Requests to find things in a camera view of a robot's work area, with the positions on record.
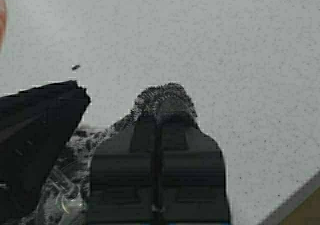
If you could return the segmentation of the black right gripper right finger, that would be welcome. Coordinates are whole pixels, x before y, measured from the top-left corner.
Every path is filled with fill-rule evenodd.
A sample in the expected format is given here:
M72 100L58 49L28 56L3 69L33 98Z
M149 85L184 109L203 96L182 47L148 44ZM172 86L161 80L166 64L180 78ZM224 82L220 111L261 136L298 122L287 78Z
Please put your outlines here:
M218 143L190 116L171 115L160 128L163 221L231 224L226 165Z

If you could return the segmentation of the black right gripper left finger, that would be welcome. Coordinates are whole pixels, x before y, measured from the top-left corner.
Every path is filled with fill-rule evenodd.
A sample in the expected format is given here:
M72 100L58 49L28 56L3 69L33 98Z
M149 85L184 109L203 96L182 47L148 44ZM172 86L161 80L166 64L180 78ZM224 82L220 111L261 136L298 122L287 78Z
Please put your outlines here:
M152 151L156 122L140 116L102 142L90 164L88 225L149 224L152 212Z

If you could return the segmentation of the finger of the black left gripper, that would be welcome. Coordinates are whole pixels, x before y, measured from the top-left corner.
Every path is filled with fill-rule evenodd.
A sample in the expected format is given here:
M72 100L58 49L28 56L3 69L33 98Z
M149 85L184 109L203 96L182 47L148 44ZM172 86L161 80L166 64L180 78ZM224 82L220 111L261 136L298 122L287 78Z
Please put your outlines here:
M42 186L91 103L75 80L0 99L0 218L19 219L38 205Z

